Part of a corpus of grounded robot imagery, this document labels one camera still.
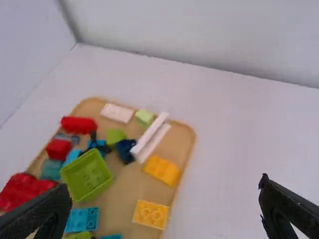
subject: red lego brick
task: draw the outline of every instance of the red lego brick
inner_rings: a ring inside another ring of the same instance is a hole
[[[9,212],[57,184],[50,180],[37,180],[26,173],[14,174],[0,192],[1,211]]]
[[[88,134],[96,131],[98,128],[93,119],[84,117],[63,117],[61,124],[67,133],[74,134]]]
[[[64,162],[67,154],[72,149],[72,143],[67,140],[55,139],[45,149],[51,159]]]

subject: white table surface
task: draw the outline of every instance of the white table surface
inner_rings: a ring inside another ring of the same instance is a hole
[[[319,204],[317,89],[80,44],[0,130],[0,185],[90,96],[168,111],[195,129],[166,239],[267,238],[257,190],[264,172]]]

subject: white wall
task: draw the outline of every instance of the white wall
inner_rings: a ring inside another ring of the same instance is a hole
[[[74,45],[53,0],[0,1],[0,128]]]
[[[319,88],[317,0],[62,0],[84,42]]]

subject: wooden tray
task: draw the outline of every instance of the wooden tray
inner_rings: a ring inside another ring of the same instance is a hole
[[[134,117],[128,124],[123,124],[100,115],[106,103],[110,103],[110,101],[101,98],[88,98],[79,103],[70,115],[93,118],[98,124],[98,139],[106,138],[106,129],[108,128],[121,128],[128,138],[140,138],[144,130],[137,124]],[[186,124],[174,120],[170,120],[170,124],[170,130],[161,140],[154,154],[176,163],[183,173],[195,143],[195,132]],[[89,139],[88,135],[81,136],[80,145],[76,148],[86,149]],[[47,153],[43,149],[30,164],[27,172],[39,177],[42,163],[47,157]],[[177,186],[171,188],[144,173],[141,170],[141,165],[137,162],[125,166],[118,159],[116,152],[107,155],[106,162],[114,174],[113,185],[96,200],[80,204],[74,203],[73,205],[74,208],[99,207],[98,230],[92,234],[97,238],[112,234],[122,234],[124,239],[160,238],[161,230],[132,223],[137,200],[142,199],[171,207],[180,181]]]

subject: toy block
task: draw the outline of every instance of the toy block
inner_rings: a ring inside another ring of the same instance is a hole
[[[78,135],[68,136],[68,135],[63,134],[63,133],[61,133],[61,132],[58,132],[58,133],[53,137],[53,139],[60,139],[60,140],[70,141],[73,146],[77,146],[77,145],[79,145],[79,143],[80,143],[80,136],[78,136]]]
[[[177,183],[180,175],[180,170],[176,164],[155,155],[146,161],[143,170],[171,187]]]
[[[65,233],[94,231],[97,229],[99,208],[72,209],[66,223]]]
[[[101,111],[101,115],[123,123],[128,123],[132,118],[133,113],[134,110],[115,104],[106,104]]]
[[[72,149],[72,144],[67,140],[55,139],[45,149],[51,160],[61,160],[64,162],[67,154]]]
[[[106,141],[108,142],[108,145],[114,146],[123,139],[126,139],[126,135],[121,129],[110,128],[106,130]]]
[[[36,177],[27,173],[16,173],[0,192],[1,211],[9,212],[57,184],[50,180],[37,180]]]
[[[88,134],[96,131],[98,126],[91,118],[84,117],[63,117],[61,120],[62,128],[67,133]]]
[[[92,234],[90,232],[75,233],[64,239],[92,239]]]
[[[98,197],[113,182],[113,175],[96,148],[63,167],[61,177],[76,202]]]
[[[138,200],[133,216],[133,222],[148,227],[164,230],[169,207]]]
[[[73,149],[71,150],[68,155],[66,156],[66,160],[64,161],[64,163],[62,164],[62,167],[65,167],[66,165],[72,163],[75,159],[77,159],[79,157],[79,155],[81,154],[82,150],[80,149]]]
[[[167,118],[168,113],[161,113],[131,149],[132,155],[140,164],[144,163],[170,129],[170,124],[165,123]]]
[[[134,139],[123,139],[115,144],[118,155],[125,164],[135,161],[133,155],[130,153],[131,148],[135,145],[136,140]]]
[[[58,160],[47,159],[42,165],[42,174],[40,179],[49,179],[58,181],[61,178],[60,170],[62,168],[62,162]]]
[[[154,114],[145,110],[139,110],[135,113],[135,118],[140,126],[147,128],[152,124],[154,120]]]
[[[89,142],[88,142],[87,150],[90,150],[92,148],[97,148],[100,151],[102,157],[104,158],[106,153],[108,153],[110,151],[110,150],[105,151],[104,150],[105,147],[108,147],[106,145],[106,141],[105,140],[99,139],[96,142],[92,142],[92,140],[90,139]]]
[[[123,237],[121,234],[116,234],[116,235],[104,236],[104,237],[101,237],[100,239],[123,239]]]

